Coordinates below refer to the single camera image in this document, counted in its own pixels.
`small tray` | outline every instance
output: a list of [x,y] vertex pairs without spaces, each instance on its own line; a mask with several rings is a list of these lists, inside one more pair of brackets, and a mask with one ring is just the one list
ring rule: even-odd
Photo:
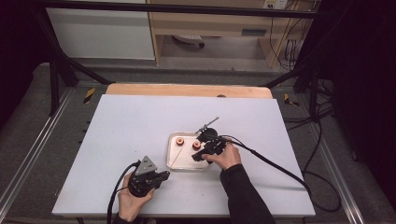
[[[192,144],[198,141],[196,133],[172,133],[169,136],[167,166],[172,170],[178,171],[203,171],[207,166],[207,161],[195,161],[192,155],[204,148],[205,143],[201,144],[201,148],[195,150]],[[176,140],[181,137],[184,144],[178,146]]]

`white table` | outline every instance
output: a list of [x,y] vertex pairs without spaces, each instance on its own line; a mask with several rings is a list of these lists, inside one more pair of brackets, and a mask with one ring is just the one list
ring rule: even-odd
[[[167,170],[168,137],[210,127],[232,135],[302,177],[276,100],[186,96],[103,95],[89,130],[52,210],[64,217],[104,217],[122,171],[148,155]],[[304,187],[240,148],[251,182],[274,217],[314,216]],[[227,217],[220,168],[173,172],[141,211],[146,217]],[[114,202],[113,212],[118,211]]]

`hand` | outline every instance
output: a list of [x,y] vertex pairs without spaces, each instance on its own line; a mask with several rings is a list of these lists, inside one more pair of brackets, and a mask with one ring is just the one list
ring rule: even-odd
[[221,154],[203,154],[202,159],[215,162],[223,170],[227,170],[236,164],[242,164],[239,149],[234,147],[232,143],[228,143]]
[[148,195],[143,198],[135,197],[127,188],[128,181],[131,176],[132,173],[124,177],[122,190],[119,192],[119,216],[128,222],[132,222],[137,217],[137,215],[139,215],[143,205],[151,200],[154,194],[154,189],[152,189]]

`person's left hand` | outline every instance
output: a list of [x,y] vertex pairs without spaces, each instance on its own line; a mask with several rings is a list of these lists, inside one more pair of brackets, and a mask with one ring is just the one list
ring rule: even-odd
[[142,210],[143,205],[151,200],[154,195],[154,190],[152,189],[145,197],[138,198],[135,197],[128,190],[128,180],[131,178],[132,173],[129,173],[124,177],[122,182],[122,190],[119,192],[119,216],[120,218],[132,222],[137,215],[139,215],[140,210]]

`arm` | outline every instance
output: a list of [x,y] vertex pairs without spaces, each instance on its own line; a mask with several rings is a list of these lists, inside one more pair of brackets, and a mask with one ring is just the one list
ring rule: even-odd
[[205,154],[202,157],[222,168],[220,181],[228,196],[228,208],[233,224],[275,224],[267,205],[251,184],[242,165],[239,150],[233,144],[227,144],[218,156]]
[[113,224],[131,224],[139,215],[143,205],[151,200],[154,189],[152,189],[145,197],[135,197],[128,190],[128,180],[132,173],[126,175],[122,182],[122,190],[119,192],[119,212],[113,220]]

